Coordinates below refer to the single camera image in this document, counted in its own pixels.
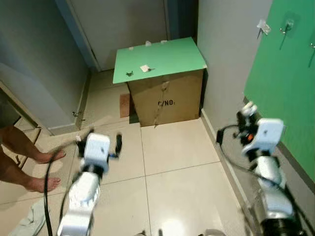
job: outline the green backdrop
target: green backdrop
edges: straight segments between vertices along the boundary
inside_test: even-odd
[[[315,180],[314,0],[274,0],[245,87],[245,96],[266,118],[281,118],[282,142]],[[293,27],[280,32],[288,20]]]

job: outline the cardboard box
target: cardboard box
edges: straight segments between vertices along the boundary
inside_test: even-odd
[[[199,117],[204,68],[194,41],[177,39],[118,50],[113,83],[127,82],[141,126],[184,121]]]

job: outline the tile floor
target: tile floor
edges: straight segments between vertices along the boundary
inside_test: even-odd
[[[237,199],[201,119],[156,128],[129,124],[118,117],[116,107],[126,85],[112,85],[110,75],[103,72],[91,81],[85,126],[94,125],[97,133],[109,135],[111,148],[121,132],[123,149],[119,160],[109,161],[109,172],[103,177],[92,235],[133,236],[145,230],[148,236],[160,236],[162,230],[163,236],[198,236],[209,228],[228,236],[245,235]],[[49,151],[87,131],[40,135],[36,146]],[[51,173],[62,178],[48,199],[54,232],[63,193],[79,167],[77,148],[65,151],[67,156],[53,164]],[[30,160],[23,170],[42,177],[46,166]],[[0,193],[1,235],[8,235],[41,198],[39,193],[8,184]],[[47,235],[45,225],[39,235]]]

